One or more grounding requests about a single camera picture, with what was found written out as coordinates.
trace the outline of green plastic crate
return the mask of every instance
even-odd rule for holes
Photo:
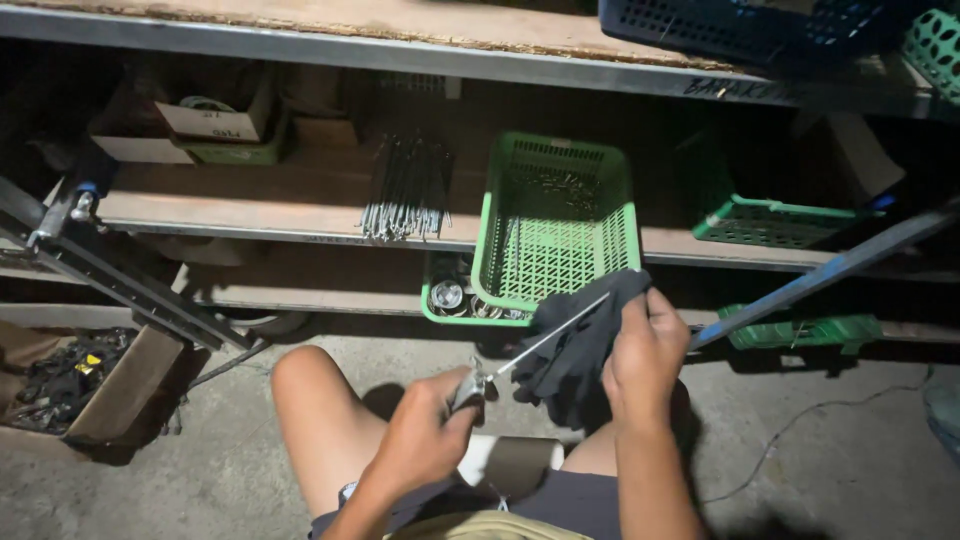
[[[434,275],[437,269],[441,267],[442,264],[444,263],[441,256],[433,253],[427,253],[426,264],[423,266],[423,286],[420,288],[420,309],[423,311],[423,315],[427,319],[443,325],[514,328],[526,328],[530,326],[529,318],[518,321],[513,319],[480,319],[476,317],[470,317],[469,312],[463,317],[444,317],[431,311],[430,305],[428,304],[428,298],[430,298],[430,278]]]
[[[224,165],[275,165],[290,130],[290,112],[284,108],[276,120],[273,137],[263,144],[228,142],[179,142],[178,147],[192,153],[203,163]]]
[[[720,318],[726,318],[745,305],[734,304],[719,309]],[[810,347],[841,345],[842,355],[856,355],[860,347],[883,338],[883,330],[873,315],[842,315],[803,321],[751,325],[730,334],[733,346],[745,349],[776,349],[778,347]]]
[[[806,248],[882,212],[790,205],[736,193],[716,132],[706,125],[674,151],[674,170],[699,223],[698,240]]]
[[[533,311],[551,294],[640,267],[630,167],[619,150],[508,132],[493,144],[487,174],[471,276],[484,302]],[[572,179],[581,194],[543,178]]]
[[[930,10],[913,21],[903,55],[953,105],[960,105],[960,20]]]

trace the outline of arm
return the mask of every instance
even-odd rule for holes
[[[458,410],[444,422],[446,398],[467,373],[458,368],[407,387],[376,456],[322,540],[382,538],[401,497],[453,473],[467,452],[478,409]]]
[[[623,538],[702,538],[670,430],[670,395],[690,330],[657,289],[627,303],[621,315],[603,384],[613,412]]]

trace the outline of electrical cable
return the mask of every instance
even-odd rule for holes
[[[271,343],[269,340],[261,338],[258,342],[256,342],[256,344],[250,347],[247,351],[244,351],[243,353],[241,353],[240,356],[234,358],[233,360],[230,360],[229,362],[225,363],[224,365],[216,369],[211,369],[209,372],[204,373],[203,375],[200,375],[196,379],[193,379],[187,385],[186,387],[187,391],[194,389],[196,386],[199,386],[204,382],[207,382],[208,380],[213,379],[214,377],[223,375],[227,371],[237,367],[243,362],[266,351],[268,348],[270,348],[271,345],[273,345],[273,343]]]
[[[804,410],[800,411],[797,415],[795,415],[793,418],[791,418],[790,421],[787,422],[785,426],[783,426],[779,431],[777,431],[777,433],[774,434],[773,437],[770,438],[769,441],[767,441],[767,444],[763,447],[763,454],[760,455],[760,460],[756,463],[754,470],[750,473],[747,479],[744,480],[743,483],[734,487],[734,489],[728,491],[724,495],[704,500],[702,504],[710,504],[710,503],[716,503],[718,501],[723,501],[725,499],[729,499],[730,497],[733,497],[734,495],[736,495],[737,493],[740,493],[744,489],[747,489],[747,487],[750,486],[750,484],[753,483],[754,480],[756,479],[756,475],[759,474],[760,467],[762,467],[763,463],[767,460],[767,456],[770,453],[770,449],[773,448],[774,444],[776,444],[777,441],[779,441],[780,438],[788,430],[790,430],[790,428],[793,428],[794,424],[796,424],[797,421],[803,418],[808,412],[811,412],[820,408],[824,408],[827,406],[833,406],[833,405],[848,405],[848,406],[864,405],[875,400],[876,398],[879,398],[880,396],[889,394],[890,392],[896,392],[901,390],[905,392],[916,392],[917,390],[920,390],[921,388],[923,388],[924,385],[926,385],[930,381],[930,378],[932,377],[933,377],[933,364],[927,364],[926,374],[924,375],[924,379],[914,386],[895,384],[893,386],[888,386],[880,390],[879,392],[871,394],[859,401],[852,402],[847,400],[831,400],[826,402],[820,402],[816,405],[811,405],[805,408]]]

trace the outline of concrete floor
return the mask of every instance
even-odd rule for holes
[[[469,331],[425,320],[327,314],[319,324],[324,334],[307,342],[328,349],[361,396],[474,353]],[[160,437],[126,467],[0,452],[0,538],[303,538],[308,517],[268,379],[291,347],[275,346],[191,392],[183,434]],[[217,355],[209,366],[225,359]],[[700,498],[745,479],[765,442],[805,407],[914,384],[924,371],[922,364],[863,360],[828,379],[823,371],[740,375],[725,361],[688,365],[681,378],[703,421],[693,466]],[[937,378],[957,376],[943,368]],[[576,438],[509,394],[487,418],[485,432]],[[730,538],[956,538],[958,493],[960,470],[927,429],[921,395],[894,392],[805,416],[749,488],[705,512],[711,528]]]

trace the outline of bundle of metal rods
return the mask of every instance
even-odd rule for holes
[[[376,158],[371,199],[363,211],[363,236],[374,240],[426,239],[453,227],[446,211],[453,156],[419,136],[388,135]]]

